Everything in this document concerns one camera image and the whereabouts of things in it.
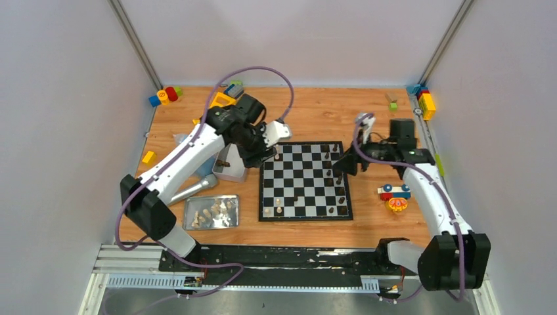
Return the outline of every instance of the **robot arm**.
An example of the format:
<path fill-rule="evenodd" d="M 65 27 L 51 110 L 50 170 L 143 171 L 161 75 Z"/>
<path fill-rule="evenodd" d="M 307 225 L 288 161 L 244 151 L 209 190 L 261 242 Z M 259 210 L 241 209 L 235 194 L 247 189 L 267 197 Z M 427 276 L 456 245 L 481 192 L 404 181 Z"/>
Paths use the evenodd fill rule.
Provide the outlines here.
<path fill-rule="evenodd" d="M 374 117 L 365 119 L 359 133 L 359 148 L 367 156 L 382 161 L 414 165 L 425 171 L 434 181 L 441 183 L 435 159 L 429 150 L 417 148 L 413 120 L 391 120 L 390 136 L 380 142 L 373 142 L 368 138 L 374 122 Z M 366 171 L 369 162 L 363 160 L 351 146 L 333 168 L 356 175 L 358 164 L 361 164 L 362 171 Z M 423 248 L 404 238 L 381 239 L 377 247 L 381 257 L 378 264 L 386 268 L 404 266 L 417 273 L 424 288 L 430 291 L 458 289 L 460 253 L 457 231 L 447 214 L 441 195 L 418 171 L 402 166 L 393 166 L 393 168 L 398 172 L 399 178 L 411 188 L 424 214 L 432 240 L 426 248 Z M 440 186 L 448 197 L 443 185 Z M 485 234 L 474 233 L 472 227 L 460 216 L 450 198 L 449 202 L 464 240 L 465 287 L 475 289 L 480 287 L 483 281 L 491 244 Z"/>
<path fill-rule="evenodd" d="M 147 236 L 159 241 L 178 255 L 185 257 L 197 245 L 178 224 L 176 216 L 168 209 L 172 197 L 182 183 L 208 158 L 218 153 L 228 144 L 236 144 L 238 153 L 246 167 L 259 167 L 269 157 L 276 154 L 274 145 L 292 136 L 288 125 L 282 121 L 269 124 L 257 118 L 265 106 L 244 94 L 236 105 L 208 110 L 206 123 L 199 137 L 191 141 L 201 128 L 198 124 L 191 135 L 168 156 L 139 178 L 126 175 L 120 182 L 122 202 L 148 179 L 154 180 L 139 192 L 125 210 L 130 218 Z M 179 152 L 190 146 L 181 156 Z M 162 173 L 156 173 L 169 161 L 175 161 Z"/>

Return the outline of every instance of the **cable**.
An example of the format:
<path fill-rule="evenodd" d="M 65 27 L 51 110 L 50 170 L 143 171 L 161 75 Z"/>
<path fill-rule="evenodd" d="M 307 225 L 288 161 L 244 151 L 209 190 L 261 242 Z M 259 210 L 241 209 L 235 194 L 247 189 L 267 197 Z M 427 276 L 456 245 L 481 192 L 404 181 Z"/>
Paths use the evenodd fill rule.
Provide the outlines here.
<path fill-rule="evenodd" d="M 369 156 L 367 156 L 364 152 L 362 152 L 362 150 L 360 149 L 360 147 L 358 146 L 358 131 L 359 131 L 359 127 L 360 124 L 362 124 L 362 121 L 368 117 L 373 117 L 373 113 L 367 113 L 365 114 L 363 117 L 361 117 L 357 122 L 356 122 L 356 127 L 354 128 L 354 133 L 353 133 L 353 139 L 352 139 L 352 145 L 354 147 L 354 150 L 358 153 L 358 155 L 363 158 L 364 160 L 370 162 L 370 163 L 377 163 L 377 164 L 382 164 L 382 165 L 391 165 L 391 166 L 400 166 L 400 167 L 408 167 L 410 169 L 413 169 L 414 171 L 420 173 L 423 177 L 425 177 L 431 185 L 433 185 L 433 187 L 435 187 L 435 189 L 437 190 L 437 192 L 439 192 L 439 195 L 441 196 L 441 199 L 443 199 L 443 202 L 447 208 L 447 211 L 449 212 L 449 217 L 451 218 L 451 220 L 456 220 L 456 216 L 455 216 L 455 212 L 453 211 L 453 208 L 451 207 L 451 202 L 449 201 L 449 198 L 447 197 L 447 195 L 445 194 L 445 192 L 443 191 L 443 189 L 440 187 L 440 185 L 434 181 L 434 179 L 427 174 L 424 170 L 422 170 L 419 167 L 416 167 L 412 164 L 408 164 L 408 163 L 403 163 L 403 162 L 391 162 L 391 161 L 381 161 L 379 159 L 374 159 L 371 158 Z M 464 241 L 462 239 L 462 232 L 460 231 L 460 226 L 458 225 L 458 222 L 454 222 L 453 226 L 455 227 L 455 230 L 457 231 L 457 240 L 458 240 L 458 273 L 459 273 L 459 289 L 460 292 L 458 294 L 458 298 L 455 297 L 452 293 L 449 294 L 452 298 L 454 298 L 457 302 L 462 302 L 464 300 L 464 293 L 465 293 L 465 287 L 464 287 Z"/>

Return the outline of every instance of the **green lego brick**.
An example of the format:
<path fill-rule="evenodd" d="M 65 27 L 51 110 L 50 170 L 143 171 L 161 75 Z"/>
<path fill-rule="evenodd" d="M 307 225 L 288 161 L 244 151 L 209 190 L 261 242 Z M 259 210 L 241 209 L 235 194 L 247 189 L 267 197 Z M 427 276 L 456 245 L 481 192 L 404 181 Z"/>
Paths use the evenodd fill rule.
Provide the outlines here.
<path fill-rule="evenodd" d="M 445 170 L 443 169 L 443 164 L 441 164 L 441 158 L 439 157 L 439 154 L 435 154 L 435 162 L 437 163 L 439 174 L 441 176 L 445 176 Z"/>

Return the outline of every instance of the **blue lego piece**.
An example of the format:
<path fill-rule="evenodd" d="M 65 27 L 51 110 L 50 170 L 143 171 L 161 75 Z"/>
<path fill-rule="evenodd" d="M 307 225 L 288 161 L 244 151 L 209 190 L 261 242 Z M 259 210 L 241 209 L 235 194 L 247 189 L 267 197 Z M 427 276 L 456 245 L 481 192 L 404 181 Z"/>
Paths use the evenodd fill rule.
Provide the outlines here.
<path fill-rule="evenodd" d="M 410 199 L 410 192 L 394 192 L 393 193 L 393 198 L 404 198 L 404 199 Z"/>
<path fill-rule="evenodd" d="M 225 90 L 225 94 L 232 98 L 238 98 L 244 94 L 244 86 L 237 84 L 230 84 Z"/>
<path fill-rule="evenodd" d="M 153 107 L 157 107 L 160 105 L 160 100 L 158 99 L 158 96 L 153 95 L 152 97 L 149 98 L 149 102 L 151 103 L 151 106 Z"/>
<path fill-rule="evenodd" d="M 419 85 L 419 84 L 410 85 L 410 86 L 406 87 L 406 93 L 408 93 L 408 95 L 416 95 L 420 91 L 421 87 L 422 86 Z"/>

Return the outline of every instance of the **red lego piece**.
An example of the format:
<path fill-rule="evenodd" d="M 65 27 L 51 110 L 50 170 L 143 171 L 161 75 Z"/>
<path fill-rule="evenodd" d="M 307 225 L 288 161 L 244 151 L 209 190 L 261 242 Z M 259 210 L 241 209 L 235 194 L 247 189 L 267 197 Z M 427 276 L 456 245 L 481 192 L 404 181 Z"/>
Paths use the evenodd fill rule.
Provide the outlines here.
<path fill-rule="evenodd" d="M 379 198 L 383 201 L 388 201 L 389 199 L 391 199 L 393 197 L 393 193 L 392 192 L 384 192 L 382 194 L 379 194 Z"/>
<path fill-rule="evenodd" d="M 176 93 L 173 87 L 167 87 L 164 90 L 166 91 L 166 94 L 168 95 L 168 99 L 170 100 L 170 102 L 174 102 L 178 99 L 178 94 Z"/>

